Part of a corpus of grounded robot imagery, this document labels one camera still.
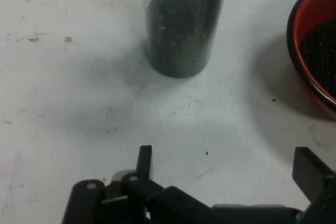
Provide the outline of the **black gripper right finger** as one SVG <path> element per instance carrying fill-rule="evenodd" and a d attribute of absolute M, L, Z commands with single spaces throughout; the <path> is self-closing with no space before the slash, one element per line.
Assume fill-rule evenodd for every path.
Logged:
<path fill-rule="evenodd" d="M 309 200 L 298 223 L 335 223 L 335 171 L 307 147 L 296 147 L 292 177 Z"/>

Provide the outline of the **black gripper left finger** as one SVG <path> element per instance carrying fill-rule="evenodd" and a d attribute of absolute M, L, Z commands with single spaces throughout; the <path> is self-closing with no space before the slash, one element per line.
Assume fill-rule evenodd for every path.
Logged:
<path fill-rule="evenodd" d="M 215 212 L 200 201 L 150 179 L 152 147 L 140 147 L 133 172 L 106 186 L 100 180 L 76 183 L 63 223 L 214 223 Z"/>

